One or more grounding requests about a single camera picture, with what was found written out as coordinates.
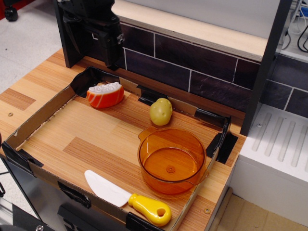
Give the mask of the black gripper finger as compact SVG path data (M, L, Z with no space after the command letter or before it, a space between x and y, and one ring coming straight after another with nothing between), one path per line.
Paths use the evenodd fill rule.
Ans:
M64 26L76 51L78 53L81 53L76 37L78 32L78 22L71 20L70 18L64 18Z

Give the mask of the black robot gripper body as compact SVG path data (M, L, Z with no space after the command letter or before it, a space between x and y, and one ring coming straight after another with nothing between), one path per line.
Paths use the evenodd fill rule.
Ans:
M112 12L113 0L59 0L57 23L67 67L90 56L114 67L123 55L124 34L119 18ZM78 53L64 26L64 18L78 22Z

